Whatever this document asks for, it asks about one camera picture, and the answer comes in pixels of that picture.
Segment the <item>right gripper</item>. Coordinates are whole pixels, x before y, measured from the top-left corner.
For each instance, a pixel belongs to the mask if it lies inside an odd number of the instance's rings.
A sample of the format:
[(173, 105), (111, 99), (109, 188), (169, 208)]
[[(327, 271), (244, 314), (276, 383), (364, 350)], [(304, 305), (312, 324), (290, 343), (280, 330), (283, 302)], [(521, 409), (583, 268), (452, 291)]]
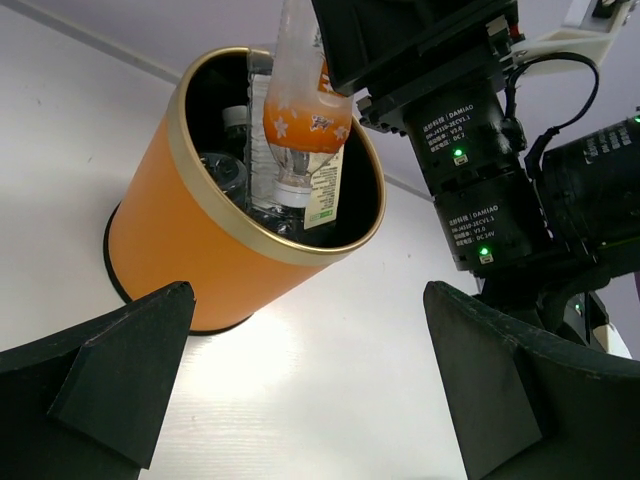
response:
[(508, 168), (496, 94), (519, 21), (515, 1), (316, 1), (333, 89), (360, 122), (408, 137), (432, 196)]

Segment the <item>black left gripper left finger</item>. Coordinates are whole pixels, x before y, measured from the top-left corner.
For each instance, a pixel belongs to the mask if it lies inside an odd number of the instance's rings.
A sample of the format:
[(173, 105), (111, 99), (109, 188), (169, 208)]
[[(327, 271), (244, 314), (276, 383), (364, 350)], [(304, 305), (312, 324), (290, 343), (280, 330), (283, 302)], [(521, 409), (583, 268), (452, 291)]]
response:
[(174, 282), (1, 354), (4, 479), (136, 479), (149, 468), (195, 310)]

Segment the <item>clear bottle black label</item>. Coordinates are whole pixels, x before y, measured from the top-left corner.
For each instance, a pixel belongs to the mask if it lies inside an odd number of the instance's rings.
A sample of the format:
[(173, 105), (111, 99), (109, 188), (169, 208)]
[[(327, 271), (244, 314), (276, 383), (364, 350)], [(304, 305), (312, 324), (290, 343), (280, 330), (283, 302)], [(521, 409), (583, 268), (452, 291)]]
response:
[(224, 135), (215, 151), (200, 154), (200, 161), (220, 190), (240, 209), (247, 207), (249, 173), (245, 161), (248, 107), (222, 110)]

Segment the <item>clear bottle cream label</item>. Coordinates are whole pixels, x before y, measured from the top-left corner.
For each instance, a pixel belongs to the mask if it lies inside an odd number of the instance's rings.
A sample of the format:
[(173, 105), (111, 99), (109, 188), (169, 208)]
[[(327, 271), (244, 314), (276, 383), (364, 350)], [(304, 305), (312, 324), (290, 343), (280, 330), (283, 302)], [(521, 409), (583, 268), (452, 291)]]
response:
[(269, 51), (249, 51), (247, 211), (253, 220), (281, 237), (320, 246), (336, 225), (342, 154), (326, 156), (268, 144), (263, 113), (272, 67)]

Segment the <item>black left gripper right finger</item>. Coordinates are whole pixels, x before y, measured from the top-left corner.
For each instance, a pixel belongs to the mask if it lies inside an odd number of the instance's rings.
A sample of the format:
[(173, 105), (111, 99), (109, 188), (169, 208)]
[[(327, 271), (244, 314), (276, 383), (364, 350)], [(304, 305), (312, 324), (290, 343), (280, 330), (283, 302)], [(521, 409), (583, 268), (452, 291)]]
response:
[(502, 314), (451, 285), (427, 324), (469, 479), (636, 479), (639, 364)]

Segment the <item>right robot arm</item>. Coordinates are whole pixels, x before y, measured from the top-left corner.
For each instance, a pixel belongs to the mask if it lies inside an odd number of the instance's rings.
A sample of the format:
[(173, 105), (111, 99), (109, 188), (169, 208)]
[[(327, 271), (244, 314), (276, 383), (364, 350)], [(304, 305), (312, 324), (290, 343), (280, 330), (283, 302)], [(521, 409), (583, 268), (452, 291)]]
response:
[(579, 34), (534, 52), (514, 1), (317, 1), (335, 91), (362, 125), (409, 138), (466, 295), (424, 309), (470, 479), (635, 479), (639, 364), (609, 354), (598, 291), (639, 269), (639, 120), (557, 148), (528, 142), (518, 79), (575, 62)]

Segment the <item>orange label plastic bottle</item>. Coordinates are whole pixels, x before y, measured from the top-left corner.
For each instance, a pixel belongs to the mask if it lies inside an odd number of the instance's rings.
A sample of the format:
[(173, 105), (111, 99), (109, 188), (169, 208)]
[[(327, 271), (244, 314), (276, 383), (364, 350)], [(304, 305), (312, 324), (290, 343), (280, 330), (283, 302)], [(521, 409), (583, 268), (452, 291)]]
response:
[(331, 156), (349, 137), (353, 99), (334, 91), (310, 1), (286, 1), (263, 113), (270, 146)]

